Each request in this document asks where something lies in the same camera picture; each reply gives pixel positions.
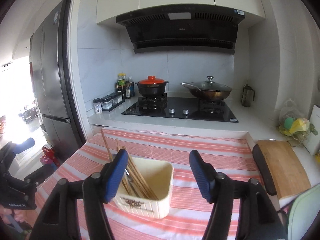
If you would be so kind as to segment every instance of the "range hood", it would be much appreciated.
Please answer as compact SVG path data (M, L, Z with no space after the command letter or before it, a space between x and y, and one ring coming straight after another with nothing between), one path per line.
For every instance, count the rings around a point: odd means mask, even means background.
M238 24L244 12L204 4L162 5L121 14L135 53L205 50L235 53Z

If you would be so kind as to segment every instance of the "beige storage bin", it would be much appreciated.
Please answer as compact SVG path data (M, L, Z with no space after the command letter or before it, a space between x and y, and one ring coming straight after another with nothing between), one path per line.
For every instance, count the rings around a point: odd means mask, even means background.
M169 162L133 157L138 170L159 200L130 196L122 183L113 201L123 211L145 217L164 218L169 213L173 166Z

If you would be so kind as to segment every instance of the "orange lid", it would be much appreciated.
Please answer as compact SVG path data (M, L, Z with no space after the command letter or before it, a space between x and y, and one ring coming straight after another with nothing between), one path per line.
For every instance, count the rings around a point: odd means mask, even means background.
M156 76L148 76L148 79L141 80L140 84L161 84L164 80L161 78L156 78Z

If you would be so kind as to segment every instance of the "tablecloth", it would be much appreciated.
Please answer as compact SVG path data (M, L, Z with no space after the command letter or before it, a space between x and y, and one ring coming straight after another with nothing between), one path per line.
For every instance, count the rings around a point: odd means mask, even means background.
M116 153L116 139L134 157L165 160L174 167L170 211L163 219L128 214L111 201L106 214L116 240L202 239L213 204L202 198L189 166L189 152L197 149L205 162L211 163L232 179L261 181L258 168L245 139L225 139L168 135L152 131L132 131L105 127L104 134L111 153ZM100 171L109 161L101 133L96 134L76 151L36 193L39 213L48 195L61 178L69 181L86 179ZM89 239L83 201L78 200L78 216L82 239ZM234 200L228 240L235 239L239 217L239 200Z

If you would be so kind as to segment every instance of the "screw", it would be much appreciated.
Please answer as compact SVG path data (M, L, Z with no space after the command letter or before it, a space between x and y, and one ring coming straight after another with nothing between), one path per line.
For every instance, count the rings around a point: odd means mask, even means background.
M217 173L217 178L218 179L224 179L226 177L226 175L223 172L218 172Z
M58 183L59 185L64 185L67 183L67 179L59 179Z
M101 174L99 172L95 172L94 174L91 175L92 178L98 179L100 178Z
M250 182L251 182L252 184L254 184L254 185L258 185L258 184L259 184L259 181L258 181L257 179L255 179L255 178L251 178L251 179L250 179Z

